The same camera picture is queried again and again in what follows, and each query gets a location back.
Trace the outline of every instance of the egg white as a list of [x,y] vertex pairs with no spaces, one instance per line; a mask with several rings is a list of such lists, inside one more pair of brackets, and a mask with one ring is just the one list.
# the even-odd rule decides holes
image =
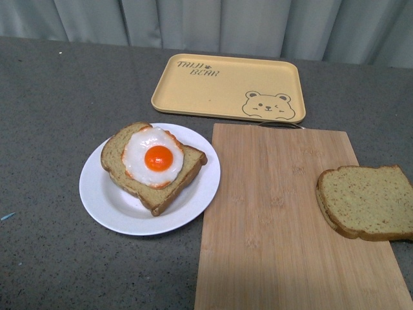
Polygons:
[[[173,155],[172,165],[167,170],[150,170],[145,164],[145,154],[151,147],[162,145]],[[163,188],[173,182],[183,166],[183,150],[179,142],[159,127],[147,127],[132,135],[123,151],[122,161],[127,173],[136,181],[152,188]]]

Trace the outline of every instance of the egg yolk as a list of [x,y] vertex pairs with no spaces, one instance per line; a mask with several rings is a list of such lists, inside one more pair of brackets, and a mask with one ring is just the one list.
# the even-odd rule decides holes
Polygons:
[[172,165],[173,161],[172,152],[163,145],[151,147],[145,154],[145,165],[152,171],[165,171]]

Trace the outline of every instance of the white plate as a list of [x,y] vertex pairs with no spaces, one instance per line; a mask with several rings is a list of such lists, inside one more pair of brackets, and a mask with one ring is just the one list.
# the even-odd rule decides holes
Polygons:
[[160,216],[152,216],[139,199],[121,190],[101,166],[101,151],[106,141],[83,167],[79,192],[83,205],[98,223],[113,231],[135,236],[165,233],[177,229],[200,215],[214,198],[221,177],[218,156],[211,144],[195,131],[173,124],[153,123],[169,130],[180,142],[205,152],[208,163]]

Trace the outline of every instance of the bear ear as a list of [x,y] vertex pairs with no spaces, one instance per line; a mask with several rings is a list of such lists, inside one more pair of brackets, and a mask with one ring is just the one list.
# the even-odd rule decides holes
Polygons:
[[247,98],[252,98],[252,97],[255,97],[255,96],[260,96],[261,94],[259,93],[259,92],[256,92],[256,91],[254,91],[254,90],[251,90],[250,92],[247,92],[246,94],[245,94],[245,96],[247,97]]
[[277,97],[288,102],[291,100],[290,96],[286,94],[278,94]]

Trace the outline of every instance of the fried egg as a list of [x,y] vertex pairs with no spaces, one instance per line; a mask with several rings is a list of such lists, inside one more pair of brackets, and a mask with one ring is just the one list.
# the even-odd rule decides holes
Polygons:
[[126,175],[153,189],[173,182],[183,166],[183,149],[175,136],[159,127],[143,127],[125,145]]

